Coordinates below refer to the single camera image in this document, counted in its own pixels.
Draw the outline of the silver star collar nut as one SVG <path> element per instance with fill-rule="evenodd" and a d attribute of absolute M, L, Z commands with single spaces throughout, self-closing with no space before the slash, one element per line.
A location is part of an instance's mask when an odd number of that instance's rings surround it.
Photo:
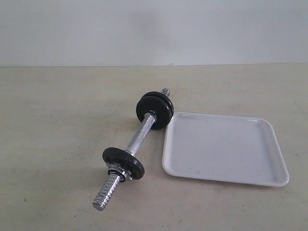
<path fill-rule="evenodd" d="M 108 175 L 115 174 L 120 177 L 120 182 L 125 182 L 129 178 L 129 172 L 125 170 L 120 164 L 111 163 L 107 164 Z"/>

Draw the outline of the white plastic tray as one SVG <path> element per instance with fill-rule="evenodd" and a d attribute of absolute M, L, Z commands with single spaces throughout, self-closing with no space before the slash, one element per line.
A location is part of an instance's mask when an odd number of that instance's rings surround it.
<path fill-rule="evenodd" d="M 175 177 L 283 187 L 289 173 L 262 118 L 176 112 L 166 128 L 164 171 Z"/>

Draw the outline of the black weight plate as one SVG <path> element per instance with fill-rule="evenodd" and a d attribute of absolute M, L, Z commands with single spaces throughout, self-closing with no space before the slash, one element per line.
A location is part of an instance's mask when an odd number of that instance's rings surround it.
<path fill-rule="evenodd" d="M 122 168 L 130 171 L 133 180 L 141 179 L 145 173 L 142 163 L 125 150 L 108 147 L 103 151 L 102 158 L 107 164 L 120 164 Z"/>
<path fill-rule="evenodd" d="M 158 97 L 158 98 L 164 100 L 167 103 L 167 105 L 170 107 L 171 113 L 174 114 L 173 103 L 169 99 L 169 97 L 166 96 L 164 93 L 158 92 L 158 91 L 150 91 L 150 92 L 145 93 L 141 98 L 144 98 L 144 97 L 147 97 L 147 96 L 155 96 L 155 97 Z"/>
<path fill-rule="evenodd" d="M 154 116 L 155 122 L 151 127 L 154 130 L 165 128 L 173 117 L 171 106 L 158 96 L 142 97 L 137 103 L 136 114 L 141 122 L 146 114 Z"/>

